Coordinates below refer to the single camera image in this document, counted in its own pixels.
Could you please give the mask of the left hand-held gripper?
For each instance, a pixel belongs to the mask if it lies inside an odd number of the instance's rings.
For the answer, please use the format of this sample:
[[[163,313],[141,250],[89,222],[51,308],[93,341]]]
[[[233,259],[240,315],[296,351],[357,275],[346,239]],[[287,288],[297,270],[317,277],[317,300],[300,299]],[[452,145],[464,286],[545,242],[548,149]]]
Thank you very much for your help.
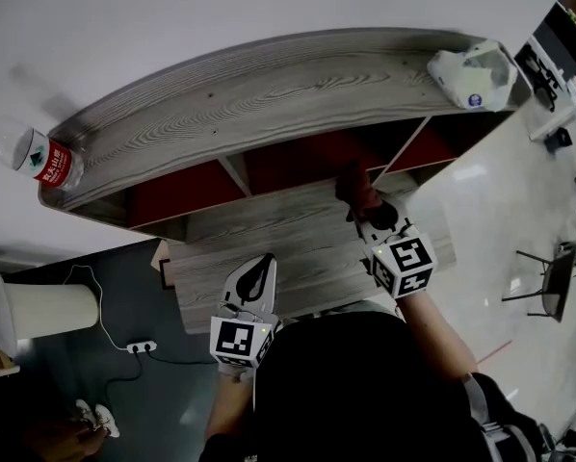
[[[246,261],[224,282],[222,300],[211,318],[210,354],[222,366],[257,369],[279,328],[275,306],[277,261],[272,253]]]

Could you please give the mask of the person's left hand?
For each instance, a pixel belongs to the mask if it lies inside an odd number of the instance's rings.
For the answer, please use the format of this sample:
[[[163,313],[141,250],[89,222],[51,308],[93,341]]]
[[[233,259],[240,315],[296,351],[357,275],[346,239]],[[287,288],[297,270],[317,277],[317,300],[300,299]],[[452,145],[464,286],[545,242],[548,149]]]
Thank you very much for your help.
[[[219,373],[230,377],[234,382],[248,382],[255,378],[255,369],[253,368],[219,363],[218,370]]]

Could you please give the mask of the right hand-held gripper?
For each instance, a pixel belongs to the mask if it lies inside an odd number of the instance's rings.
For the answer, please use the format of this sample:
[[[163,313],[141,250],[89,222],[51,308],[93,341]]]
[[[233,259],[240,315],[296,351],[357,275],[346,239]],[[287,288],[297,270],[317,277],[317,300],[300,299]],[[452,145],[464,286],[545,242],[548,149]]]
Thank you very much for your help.
[[[376,210],[349,210],[364,242],[366,269],[393,299],[425,291],[437,267],[429,236],[409,219],[405,203],[395,196],[382,196],[380,218]]]

